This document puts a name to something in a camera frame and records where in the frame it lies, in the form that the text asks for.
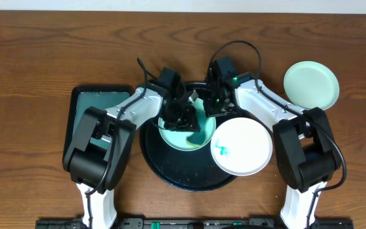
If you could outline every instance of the black round plate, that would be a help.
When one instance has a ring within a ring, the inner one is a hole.
[[[193,90],[201,83],[187,83]],[[202,99],[209,93],[204,88],[197,90]],[[216,117],[217,127],[231,118],[249,117],[249,114],[231,114]],[[140,129],[140,145],[146,163],[166,183],[188,191],[210,191],[230,183],[236,176],[224,172],[214,162],[209,142],[194,151],[180,151],[169,146],[161,137],[159,129],[147,121]]]

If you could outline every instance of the black base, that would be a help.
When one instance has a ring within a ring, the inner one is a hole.
[[[148,219],[127,218],[122,219],[112,229],[223,229],[228,226],[243,225],[243,229],[287,229],[274,218],[250,218],[250,219]],[[354,229],[350,219],[340,220],[316,220],[312,229]],[[38,220],[35,229],[86,229],[80,219],[65,220]]]

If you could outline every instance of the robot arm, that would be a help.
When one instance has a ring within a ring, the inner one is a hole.
[[[319,123],[333,138],[324,111],[319,108],[305,110],[287,102],[266,88],[252,73],[239,74],[229,57],[223,57],[213,63],[212,73],[207,80],[209,84],[214,85],[212,99],[205,106],[210,116],[235,112],[233,108],[244,109],[273,132],[278,168],[288,184],[280,221],[286,228],[305,228],[306,216],[314,197],[313,192],[327,184],[333,172],[340,168],[341,161],[330,147],[328,139],[310,127],[305,119],[285,111],[275,102]],[[258,87],[275,102],[258,90],[256,80]],[[313,143],[302,147],[300,139],[305,137],[313,137]],[[315,222],[317,201],[318,198],[314,202],[310,225]]]
[[[117,213],[113,189],[125,170],[135,131],[145,121],[160,115],[167,121],[165,126],[172,126],[176,131],[200,131],[195,109],[187,102],[190,92],[184,92],[176,100],[179,83],[180,76],[175,71],[164,68],[156,82],[146,83],[145,95],[127,107],[119,120],[117,117],[121,108],[140,97],[143,87],[139,86],[131,97],[113,108],[103,111],[90,107],[83,113],[64,154],[63,167],[70,172],[72,181],[77,183],[83,196],[85,225],[90,224],[90,214],[93,228],[110,228],[114,223]],[[116,141],[111,166],[105,182],[99,185],[109,161],[112,144],[104,149],[91,143],[90,139],[111,142],[114,137]],[[86,192],[94,188],[97,192],[90,195],[89,204]]]
[[[122,108],[125,104],[128,104],[130,101],[137,98],[142,92],[143,88],[140,87],[136,89],[135,93],[129,97],[127,100],[122,102],[121,104],[118,104],[117,106],[113,108],[108,108],[106,117],[104,117],[102,120],[115,120],[119,109]],[[113,176],[108,175],[106,182],[108,186],[105,188],[106,190],[104,193],[96,192],[91,195],[90,197],[90,203],[91,203],[91,215],[93,216],[92,226],[93,228],[110,228],[112,224],[114,223],[117,212],[114,207],[114,190],[115,186],[118,183],[117,177],[120,179],[122,176],[122,173],[125,169],[126,161],[129,155],[130,151],[130,145],[132,144],[131,138],[133,138],[133,133],[135,132],[135,129],[138,129],[145,121],[147,121],[150,118],[153,118],[158,115],[161,104],[162,104],[163,98],[160,96],[157,92],[151,89],[146,90],[146,94],[143,99],[138,100],[136,103],[132,104],[130,107],[126,109],[123,116],[121,116],[121,120],[127,120],[132,124],[132,128],[120,128],[119,132],[117,134],[116,142],[115,142],[115,150],[114,150],[114,156],[113,156],[113,165],[115,167],[110,169],[109,174],[113,174]],[[103,135],[102,139],[105,141],[110,142],[111,138],[107,135]],[[78,163],[75,156],[77,154],[73,155],[73,160],[71,162],[71,168],[73,167],[82,167],[82,163]],[[104,161],[108,161],[108,153],[105,154]],[[88,168],[77,168],[78,170],[87,170]],[[75,174],[74,169],[70,169],[70,173],[72,176],[77,176]],[[83,216],[83,223],[85,225],[89,225],[89,210],[88,210],[88,203],[87,203],[87,197],[86,192],[91,191],[93,188],[89,185],[89,181],[84,181],[83,183],[78,183],[77,187],[79,188],[81,195],[83,197],[83,205],[85,210],[85,215]]]

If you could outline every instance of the wood grain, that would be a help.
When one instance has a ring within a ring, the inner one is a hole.
[[[39,218],[83,213],[61,164],[75,86],[135,86],[142,81],[137,56],[154,73],[168,66],[185,80],[202,80],[211,54],[232,39],[260,49],[262,79],[284,97],[284,73],[298,61],[314,60],[335,72],[341,93],[327,115],[349,174],[342,188],[323,193],[316,214],[350,217],[355,228],[366,228],[366,15],[45,11],[0,11],[0,228],[34,228]],[[242,70],[257,66],[243,46],[223,54],[234,56]],[[119,212],[240,218],[278,214],[284,203],[275,156],[256,175],[191,193],[152,173],[138,138],[131,153],[116,189]],[[336,172],[330,183],[340,176]]]

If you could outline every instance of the light green bowl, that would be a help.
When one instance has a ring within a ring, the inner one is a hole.
[[[337,101],[340,87],[334,73],[313,61],[294,64],[285,74],[283,86],[287,97],[296,105],[323,110]]]

